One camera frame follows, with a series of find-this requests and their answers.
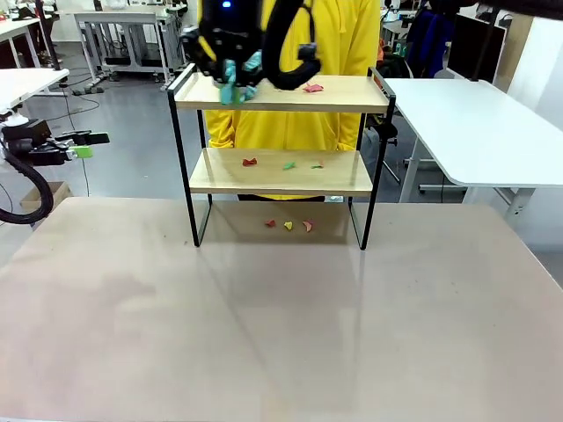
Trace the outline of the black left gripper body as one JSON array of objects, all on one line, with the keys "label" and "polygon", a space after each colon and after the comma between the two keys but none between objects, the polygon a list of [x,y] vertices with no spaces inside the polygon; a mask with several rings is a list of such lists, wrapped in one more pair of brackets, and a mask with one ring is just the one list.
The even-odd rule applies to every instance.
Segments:
[{"label": "black left gripper body", "polygon": [[3,127],[1,134],[8,153],[31,166],[63,165],[71,160],[71,151],[55,142],[45,120]]}]

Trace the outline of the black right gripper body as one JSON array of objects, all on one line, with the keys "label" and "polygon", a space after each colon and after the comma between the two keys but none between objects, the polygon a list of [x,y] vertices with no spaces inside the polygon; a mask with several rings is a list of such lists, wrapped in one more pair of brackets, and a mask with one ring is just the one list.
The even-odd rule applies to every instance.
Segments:
[{"label": "black right gripper body", "polygon": [[262,1],[204,0],[199,29],[218,62],[245,62],[261,45]]}]

